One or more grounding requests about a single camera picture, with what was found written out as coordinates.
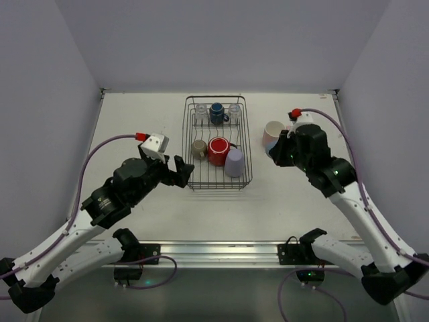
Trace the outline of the light blue cup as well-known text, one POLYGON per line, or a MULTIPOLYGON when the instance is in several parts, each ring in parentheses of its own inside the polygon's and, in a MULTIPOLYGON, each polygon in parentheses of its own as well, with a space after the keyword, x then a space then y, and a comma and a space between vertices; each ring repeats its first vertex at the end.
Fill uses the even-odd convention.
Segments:
POLYGON ((275 145, 277 144, 277 140, 269 142, 266 146, 265 146, 265 154, 267 155, 268 158, 272 158, 271 154, 269 153, 271 151, 272 148, 275 147, 275 145))

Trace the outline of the pink mug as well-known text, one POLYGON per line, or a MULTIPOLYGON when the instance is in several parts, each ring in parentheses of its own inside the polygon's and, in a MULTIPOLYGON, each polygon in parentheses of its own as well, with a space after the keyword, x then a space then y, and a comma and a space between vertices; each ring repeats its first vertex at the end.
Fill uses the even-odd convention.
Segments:
POLYGON ((280 121, 269 121, 263 130, 262 146, 265 148, 268 144, 276 141, 283 130, 290 130, 290 125, 284 125, 280 121))

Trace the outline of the lavender cup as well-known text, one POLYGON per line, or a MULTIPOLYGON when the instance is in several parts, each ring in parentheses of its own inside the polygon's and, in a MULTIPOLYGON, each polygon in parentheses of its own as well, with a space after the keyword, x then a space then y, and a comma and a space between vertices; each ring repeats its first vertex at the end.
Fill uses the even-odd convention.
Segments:
POLYGON ((225 173, 232 178, 240 177, 244 171, 244 155, 239 149, 233 148, 225 160, 225 173))

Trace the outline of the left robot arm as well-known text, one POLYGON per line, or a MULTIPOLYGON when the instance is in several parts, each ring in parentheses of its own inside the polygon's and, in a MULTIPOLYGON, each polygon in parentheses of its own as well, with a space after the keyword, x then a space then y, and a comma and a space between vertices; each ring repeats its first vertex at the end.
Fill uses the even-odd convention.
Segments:
POLYGON ((88 240, 108 230, 131 214, 160 183, 184 188, 194 165, 175 156, 175 170, 168 168, 168 156, 139 147, 140 158, 125 160, 104 185, 82 202, 72 217, 48 239, 30 252, 1 261, 1 275, 9 286, 9 297, 28 314, 49 303, 60 275, 78 270, 71 266, 72 256, 88 240))

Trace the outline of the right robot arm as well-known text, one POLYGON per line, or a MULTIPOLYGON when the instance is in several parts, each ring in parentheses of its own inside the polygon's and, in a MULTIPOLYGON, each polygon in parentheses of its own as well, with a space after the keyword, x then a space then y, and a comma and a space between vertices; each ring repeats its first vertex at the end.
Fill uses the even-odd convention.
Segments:
POLYGON ((365 194, 350 162, 331 155, 326 133, 315 124, 281 132, 269 151, 275 165, 297 167, 348 219, 367 247, 360 252, 313 229, 300 238, 302 253, 342 268, 361 281, 367 294, 387 305, 428 272, 428 255, 417 253, 394 231, 365 194))

